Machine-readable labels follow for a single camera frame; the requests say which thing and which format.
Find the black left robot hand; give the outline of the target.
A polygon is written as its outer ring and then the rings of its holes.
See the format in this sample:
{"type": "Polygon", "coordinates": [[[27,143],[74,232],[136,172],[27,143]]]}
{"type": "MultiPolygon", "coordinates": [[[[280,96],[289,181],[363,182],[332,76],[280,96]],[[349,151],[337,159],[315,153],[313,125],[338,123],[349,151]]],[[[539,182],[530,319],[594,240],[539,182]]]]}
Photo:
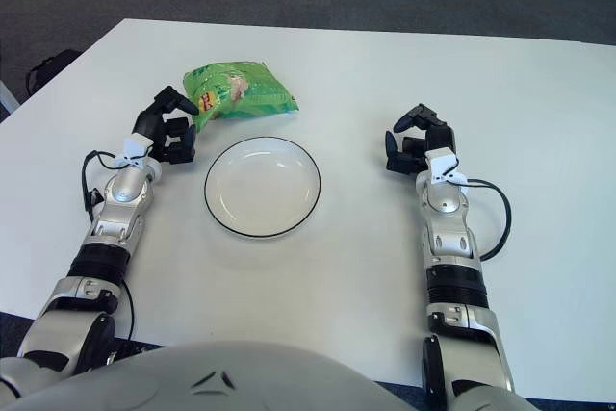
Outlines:
{"type": "Polygon", "coordinates": [[[167,86],[155,97],[152,104],[141,111],[133,128],[152,141],[149,156],[161,163],[185,164],[195,155],[196,129],[186,116],[164,119],[174,110],[197,116],[198,108],[173,87],[167,86]]]}

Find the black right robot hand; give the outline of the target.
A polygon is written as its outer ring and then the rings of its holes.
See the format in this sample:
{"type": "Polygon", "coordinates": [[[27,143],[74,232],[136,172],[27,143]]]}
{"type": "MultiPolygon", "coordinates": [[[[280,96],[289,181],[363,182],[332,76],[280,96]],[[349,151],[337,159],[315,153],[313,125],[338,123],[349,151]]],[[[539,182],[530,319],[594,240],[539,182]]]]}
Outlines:
{"type": "Polygon", "coordinates": [[[436,112],[419,104],[394,124],[393,132],[386,132],[386,168],[406,175],[419,174],[428,169],[426,153],[439,148],[449,148],[456,153],[454,131],[438,118],[436,112]],[[394,133],[402,133],[411,128],[424,131],[424,136],[422,138],[404,137],[402,150],[399,151],[394,133]]]}

